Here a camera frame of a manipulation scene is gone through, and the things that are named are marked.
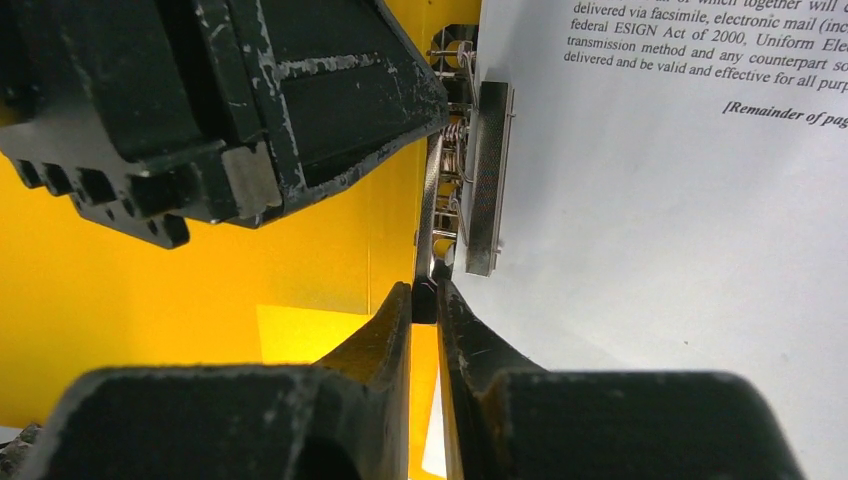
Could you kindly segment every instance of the silver metal part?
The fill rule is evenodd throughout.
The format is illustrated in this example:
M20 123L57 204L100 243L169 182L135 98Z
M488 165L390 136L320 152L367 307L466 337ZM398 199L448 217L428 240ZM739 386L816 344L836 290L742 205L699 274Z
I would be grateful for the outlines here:
M490 276L497 262L513 98L508 83L483 82L480 86L465 265L465 271L474 275Z
M455 50L427 50L427 55L430 57L452 57L456 55Z
M465 219L462 217L462 206L459 204L459 200L456 198L451 198L450 206L454 210L456 210L456 216L459 218L459 231L462 233L462 242L467 246L468 245L468 226L465 223Z
M456 61L460 68L468 77L468 86L471 90L471 105L474 110L480 109L480 92L477 90L477 83L474 81L474 68L477 65L477 52L474 51L474 43L464 41L459 43L459 48L456 51Z
M456 232L449 232L447 230L439 230L437 228L433 229L433 235L438 235L440 237L456 240Z
M421 198L421 220L416 238L415 278L430 278L433 260L433 218L436 212L436 196L439 193L439 169L442 165L442 149L445 137L442 133L427 138L427 164L424 173L424 196Z
M239 218L250 218L261 214L268 207L283 204L265 142L258 143L255 152L247 147L228 150L221 155L221 159L236 200Z

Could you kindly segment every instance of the coil spring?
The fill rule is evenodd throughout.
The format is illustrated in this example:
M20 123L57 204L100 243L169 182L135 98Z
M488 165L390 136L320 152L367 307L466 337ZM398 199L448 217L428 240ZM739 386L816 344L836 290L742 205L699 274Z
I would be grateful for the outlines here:
M465 123L465 119L456 121L445 127L444 136L445 140L453 143L454 145L460 145L465 143L465 136L468 134L468 127Z

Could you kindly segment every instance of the mounting hole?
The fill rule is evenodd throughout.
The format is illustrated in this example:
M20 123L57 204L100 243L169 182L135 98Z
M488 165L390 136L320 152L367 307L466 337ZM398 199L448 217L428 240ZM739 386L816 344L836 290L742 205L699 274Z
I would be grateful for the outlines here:
M44 164L44 176L47 180L47 191L54 197L65 195L74 191L71 181L65 175L65 171L59 165Z
M187 175L194 175L188 170L186 167ZM182 180L182 175L175 172L150 178L131 176L128 197L132 198L140 217L167 213L179 207L180 188L185 185Z
M90 168L80 168L77 170L77 173L80 183L82 183L83 189L88 193L91 203L97 205L115 200L115 191L112 190L112 183L106 177L105 173Z
M27 162L26 160L18 160L17 164L18 173L20 173L21 180L23 180L24 185L29 188L40 187L43 185L41 177L38 176L38 171L32 163Z
M121 200L121 205L124 206L124 210L127 212L127 215L131 217L135 216L135 205L132 204L129 198Z

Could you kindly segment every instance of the black plastic bracket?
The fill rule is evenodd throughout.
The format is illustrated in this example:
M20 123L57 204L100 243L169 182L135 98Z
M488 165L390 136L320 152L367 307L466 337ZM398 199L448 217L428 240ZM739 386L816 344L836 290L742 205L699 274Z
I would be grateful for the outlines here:
M0 17L0 151L24 185L163 247L184 218L306 208L448 121L382 0L0 0Z
M20 480L407 478L410 289L311 366L126 368L65 394ZM440 282L448 479L801 479L720 372L548 372Z

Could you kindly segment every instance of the yellow surface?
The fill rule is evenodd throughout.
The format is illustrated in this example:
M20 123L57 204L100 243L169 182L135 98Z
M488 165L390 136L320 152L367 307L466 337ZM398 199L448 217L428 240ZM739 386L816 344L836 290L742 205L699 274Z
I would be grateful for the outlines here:
M422 51L480 12L480 0L387 3ZM0 425L43 422L70 382L106 365L298 362L329 351L396 281L412 279L425 150L419 141L349 191L258 231L190 222L191 242L174 251L82 220L68 198L27 190L0 158ZM307 323L304 309L324 312ZM432 477L420 463L435 338L413 329L416 480Z

